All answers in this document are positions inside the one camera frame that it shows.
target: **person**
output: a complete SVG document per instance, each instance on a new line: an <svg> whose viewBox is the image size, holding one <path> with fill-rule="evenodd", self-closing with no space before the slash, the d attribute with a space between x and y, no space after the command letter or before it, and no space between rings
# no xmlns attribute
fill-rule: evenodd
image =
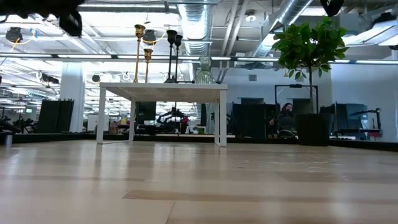
<svg viewBox="0 0 398 224"><path fill-rule="evenodd" d="M269 125L275 127L277 131L288 130L295 133L293 105L286 103L278 114L278 117L269 121Z"/></svg>

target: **black planter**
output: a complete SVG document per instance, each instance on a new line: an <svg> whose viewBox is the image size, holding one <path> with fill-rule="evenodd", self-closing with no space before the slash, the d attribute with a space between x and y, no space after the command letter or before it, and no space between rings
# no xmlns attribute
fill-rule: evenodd
<svg viewBox="0 0 398 224"><path fill-rule="evenodd" d="M298 142L303 146L327 146L333 114L300 114L295 116Z"/></svg>

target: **candle holder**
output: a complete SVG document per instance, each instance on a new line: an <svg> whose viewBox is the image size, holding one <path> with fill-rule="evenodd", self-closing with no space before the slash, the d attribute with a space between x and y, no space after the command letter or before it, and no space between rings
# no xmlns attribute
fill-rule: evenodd
<svg viewBox="0 0 398 224"><path fill-rule="evenodd" d="M141 38L144 36L145 27L143 25L135 25L136 28L136 36L137 36L137 58L136 58L136 76L134 77L134 83L138 83L138 63L139 63L139 47Z"/></svg>
<svg viewBox="0 0 398 224"><path fill-rule="evenodd" d="M167 32L167 41L170 44L170 55L169 55L169 74L164 83L174 83L172 79L171 72L172 72L172 51L173 51L173 44L175 43L175 36L177 35L177 31L175 30L168 30Z"/></svg>
<svg viewBox="0 0 398 224"><path fill-rule="evenodd" d="M149 66L149 61L152 58L152 49L144 49L145 53L145 62L147 64L147 70L145 72L145 83L148 83L148 66Z"/></svg>
<svg viewBox="0 0 398 224"><path fill-rule="evenodd" d="M180 46L181 46L181 40L182 40L182 36L181 35L176 35L175 36L175 46L176 51L175 51L175 82L178 83L177 81L177 72L178 72L178 51L180 50Z"/></svg>

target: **table leg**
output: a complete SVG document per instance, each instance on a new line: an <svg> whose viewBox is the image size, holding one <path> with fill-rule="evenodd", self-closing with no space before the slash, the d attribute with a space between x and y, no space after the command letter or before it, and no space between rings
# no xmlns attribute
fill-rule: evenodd
<svg viewBox="0 0 398 224"><path fill-rule="evenodd" d="M226 147L226 90L220 91L220 146Z"/></svg>
<svg viewBox="0 0 398 224"><path fill-rule="evenodd" d="M214 110L214 143L220 145L220 103L215 103Z"/></svg>
<svg viewBox="0 0 398 224"><path fill-rule="evenodd" d="M98 121L97 121L97 144L102 144L104 141L104 123L105 123L105 101L106 101L106 88L99 89L99 108L98 108Z"/></svg>
<svg viewBox="0 0 398 224"><path fill-rule="evenodd" d="M136 118L136 100L131 98L129 141L134 140L134 120Z"/></svg>

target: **potted plant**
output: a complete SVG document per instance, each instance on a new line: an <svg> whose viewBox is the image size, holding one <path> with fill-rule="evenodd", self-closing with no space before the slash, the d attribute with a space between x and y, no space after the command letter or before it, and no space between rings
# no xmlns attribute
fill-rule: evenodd
<svg viewBox="0 0 398 224"><path fill-rule="evenodd" d="M310 104L313 110L313 71L322 72L331 70L330 61L336 58L345 58L345 47L342 37L346 34L344 28L336 28L329 17L325 17L314 28L308 23L284 27L283 33L276 34L278 40L272 48L280 50L279 63L288 70L289 77L295 79L303 76L310 83ZM308 77L303 73L308 69ZM332 114L298 114L295 117L295 126L298 140L303 145L324 146L328 139L333 122Z"/></svg>

